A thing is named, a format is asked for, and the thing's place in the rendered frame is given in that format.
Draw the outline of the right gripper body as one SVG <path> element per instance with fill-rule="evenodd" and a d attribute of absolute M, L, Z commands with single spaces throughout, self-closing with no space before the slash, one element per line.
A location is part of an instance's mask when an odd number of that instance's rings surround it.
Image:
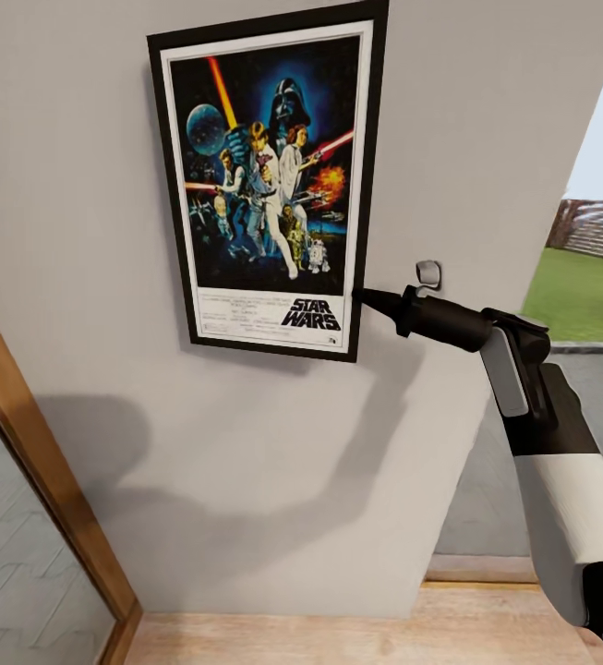
<path fill-rule="evenodd" d="M 416 286 L 412 285 L 408 285 L 404 293 L 410 297 L 397 323 L 397 334 L 408 338 L 410 333 L 416 333 L 448 344 L 462 325 L 465 307 L 433 296 L 416 296 Z"/>

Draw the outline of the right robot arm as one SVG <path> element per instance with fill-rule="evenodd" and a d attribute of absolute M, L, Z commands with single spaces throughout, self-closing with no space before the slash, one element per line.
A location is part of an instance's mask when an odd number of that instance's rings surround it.
<path fill-rule="evenodd" d="M 494 308 L 443 299 L 445 266 L 416 265 L 404 294 L 352 296 L 410 333 L 480 351 L 513 453 L 532 562 L 542 592 L 568 624 L 603 641 L 603 456 L 560 366 L 544 363 L 549 327 Z"/>

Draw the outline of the poster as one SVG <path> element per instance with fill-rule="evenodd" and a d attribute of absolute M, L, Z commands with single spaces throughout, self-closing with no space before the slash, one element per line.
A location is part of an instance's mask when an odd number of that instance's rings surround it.
<path fill-rule="evenodd" d="M 389 6 L 146 36 L 192 345 L 356 363 Z"/>

